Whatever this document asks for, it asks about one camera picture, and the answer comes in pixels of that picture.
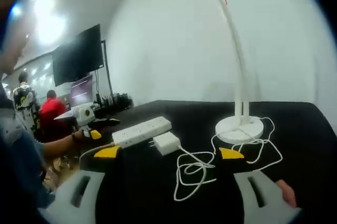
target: white wall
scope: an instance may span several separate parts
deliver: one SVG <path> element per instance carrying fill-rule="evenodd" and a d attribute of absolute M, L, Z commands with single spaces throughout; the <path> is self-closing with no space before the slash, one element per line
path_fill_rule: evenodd
<path fill-rule="evenodd" d="M 314 0 L 228 0 L 256 101 L 315 103 L 337 129 L 337 64 Z M 217 0 L 123 0 L 107 36 L 114 92 L 232 101 L 233 43 Z"/>

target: monitor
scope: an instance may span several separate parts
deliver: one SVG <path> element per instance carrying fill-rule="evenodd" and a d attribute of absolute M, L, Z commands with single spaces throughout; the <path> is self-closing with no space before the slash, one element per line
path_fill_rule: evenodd
<path fill-rule="evenodd" d="M 52 53 L 55 86 L 75 82 L 104 66 L 100 25 L 59 46 Z"/>
<path fill-rule="evenodd" d="M 71 107 L 93 102 L 93 76 L 88 75 L 73 83 L 70 88 Z"/>

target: black table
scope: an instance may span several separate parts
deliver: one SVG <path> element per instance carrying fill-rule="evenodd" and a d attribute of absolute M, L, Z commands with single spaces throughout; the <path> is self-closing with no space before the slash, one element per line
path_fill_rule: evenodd
<path fill-rule="evenodd" d="M 273 181 L 285 180 L 295 191 L 299 207 L 308 214 L 327 210 L 336 196 L 335 173 L 337 167 L 336 136 L 319 109 L 310 103 L 252 102 L 251 115 L 270 117 L 275 123 L 271 141 L 283 155 L 283 161 L 263 170 Z M 124 111 L 115 117 L 121 124 L 114 131 L 164 116 L 172 123 L 172 132 L 180 138 L 182 146 L 190 152 L 212 151 L 210 139 L 217 122 L 234 113 L 234 103 L 155 101 Z M 262 135 L 266 139 L 272 126 L 264 121 Z M 229 147 L 215 140 L 216 147 Z M 244 146 L 242 153 L 253 160 L 259 145 Z M 223 207 L 230 202 L 230 184 L 205 184 L 191 198 L 183 202 L 173 200 L 176 183 L 176 151 L 162 157 L 148 142 L 123 150 L 123 175 L 107 176 L 97 197 L 97 223 L 106 221 L 114 212 L 114 219 L 124 221 L 163 222 L 186 220 L 189 222 L 226 221 L 226 216 L 241 215 L 236 209 Z M 265 145 L 258 168 L 278 160 L 270 144 Z M 191 178 L 198 182 L 201 174 Z M 207 179 L 215 177 L 212 169 Z M 116 180 L 119 185 L 112 186 Z M 187 195 L 193 187 L 180 187 L 178 196 Z"/>

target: power strip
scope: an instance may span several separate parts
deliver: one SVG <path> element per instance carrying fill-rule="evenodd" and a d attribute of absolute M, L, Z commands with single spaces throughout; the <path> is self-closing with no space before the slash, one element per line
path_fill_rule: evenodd
<path fill-rule="evenodd" d="M 158 117 L 134 125 L 130 128 L 114 132 L 112 134 L 112 139 L 116 145 L 127 148 L 165 133 L 170 129 L 172 129 L 170 121 L 164 117 Z"/>

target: white device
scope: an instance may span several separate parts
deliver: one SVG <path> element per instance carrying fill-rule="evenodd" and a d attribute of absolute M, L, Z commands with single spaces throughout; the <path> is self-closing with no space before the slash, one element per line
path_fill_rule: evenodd
<path fill-rule="evenodd" d="M 115 145 L 127 148 L 172 129 L 169 120 L 158 117 L 112 134 Z"/>
<path fill-rule="evenodd" d="M 154 137 L 153 143 L 162 155 L 179 150 L 180 147 L 179 138 L 171 132 Z"/>
<path fill-rule="evenodd" d="M 235 47 L 237 82 L 235 88 L 235 115 L 219 121 L 215 126 L 215 133 L 220 140 L 230 144 L 248 143 L 254 139 L 258 139 L 262 135 L 263 123 L 258 117 L 249 116 L 246 66 L 240 39 L 232 21 L 231 14 L 227 9 L 225 0 L 219 1 L 222 13 L 227 19 L 228 26 L 230 27 Z"/>

